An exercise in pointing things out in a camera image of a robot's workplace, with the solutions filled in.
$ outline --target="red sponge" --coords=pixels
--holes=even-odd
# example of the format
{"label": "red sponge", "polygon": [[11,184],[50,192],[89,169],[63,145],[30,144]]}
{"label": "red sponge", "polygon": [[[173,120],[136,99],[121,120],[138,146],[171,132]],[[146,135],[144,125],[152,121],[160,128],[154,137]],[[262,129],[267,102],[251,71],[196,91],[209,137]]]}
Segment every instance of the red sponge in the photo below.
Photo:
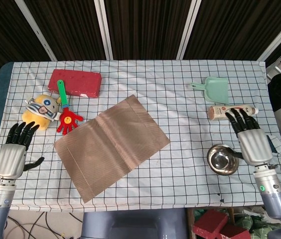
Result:
{"label": "red sponge", "polygon": [[250,233],[244,228],[237,227],[231,224],[225,225],[220,233],[217,235],[217,239],[250,239]]}
{"label": "red sponge", "polygon": [[100,73],[95,72],[55,69],[48,85],[50,92],[59,93],[56,84],[58,80],[63,80],[68,96],[97,98],[102,77]]}
{"label": "red sponge", "polygon": [[228,221],[228,216],[215,210],[208,210],[193,227],[193,232],[205,239],[215,239]]}

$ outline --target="mint green dustpan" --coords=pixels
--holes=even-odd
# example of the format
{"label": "mint green dustpan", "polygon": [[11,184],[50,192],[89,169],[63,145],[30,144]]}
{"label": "mint green dustpan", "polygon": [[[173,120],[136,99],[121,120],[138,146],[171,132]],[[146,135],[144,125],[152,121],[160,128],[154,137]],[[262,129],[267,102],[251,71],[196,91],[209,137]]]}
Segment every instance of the mint green dustpan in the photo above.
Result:
{"label": "mint green dustpan", "polygon": [[190,83],[195,90],[205,92],[205,99],[211,102],[228,104],[228,79],[207,77],[205,84]]}

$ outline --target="red plastic hand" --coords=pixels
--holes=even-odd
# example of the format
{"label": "red plastic hand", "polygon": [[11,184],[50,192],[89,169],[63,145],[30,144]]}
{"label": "red plastic hand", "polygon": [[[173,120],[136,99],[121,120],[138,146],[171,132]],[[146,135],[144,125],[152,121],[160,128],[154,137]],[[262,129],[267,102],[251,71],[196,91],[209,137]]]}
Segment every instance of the red plastic hand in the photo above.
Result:
{"label": "red plastic hand", "polygon": [[72,131],[72,127],[76,128],[77,124],[75,123],[75,120],[82,121],[83,117],[78,116],[77,114],[69,111],[68,108],[63,109],[63,113],[60,116],[60,126],[57,128],[56,132],[61,132],[63,129],[63,135],[66,135],[68,132]]}

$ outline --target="metal bowl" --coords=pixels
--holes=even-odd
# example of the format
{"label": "metal bowl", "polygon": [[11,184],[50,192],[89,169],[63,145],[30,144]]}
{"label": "metal bowl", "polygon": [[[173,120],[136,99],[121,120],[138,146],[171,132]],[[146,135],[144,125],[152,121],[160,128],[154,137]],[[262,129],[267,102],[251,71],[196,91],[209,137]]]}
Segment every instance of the metal bowl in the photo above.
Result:
{"label": "metal bowl", "polygon": [[239,159],[233,156],[234,151],[225,144],[212,146],[207,153],[209,167],[219,175],[231,175],[239,166]]}

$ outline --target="grid pattern cloth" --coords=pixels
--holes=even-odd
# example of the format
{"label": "grid pattern cloth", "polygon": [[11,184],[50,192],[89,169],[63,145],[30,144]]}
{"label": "grid pattern cloth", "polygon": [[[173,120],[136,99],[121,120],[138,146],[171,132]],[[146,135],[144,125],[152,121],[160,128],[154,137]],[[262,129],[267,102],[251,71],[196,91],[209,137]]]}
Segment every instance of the grid pattern cloth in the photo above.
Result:
{"label": "grid pattern cloth", "polygon": [[[255,186],[254,168],[240,160],[231,176],[216,175],[208,166],[208,149],[224,143],[240,151],[229,121],[210,121],[207,110],[214,103],[194,91],[189,83],[203,83],[208,76],[229,79],[229,103],[259,108],[255,116],[268,134],[281,138],[270,104],[265,64],[255,61],[146,60],[67,61],[15,63],[0,126],[0,147],[8,130],[21,121],[25,100],[51,94],[47,85],[54,69],[100,72],[97,99],[70,97],[70,110],[94,119],[127,96],[135,95],[171,143],[86,204],[78,194],[53,144],[59,122],[37,131],[26,162],[44,156],[37,168],[16,181],[13,209],[41,211],[106,211],[173,207],[246,206],[262,204]],[[281,181],[281,153],[272,164]]]}

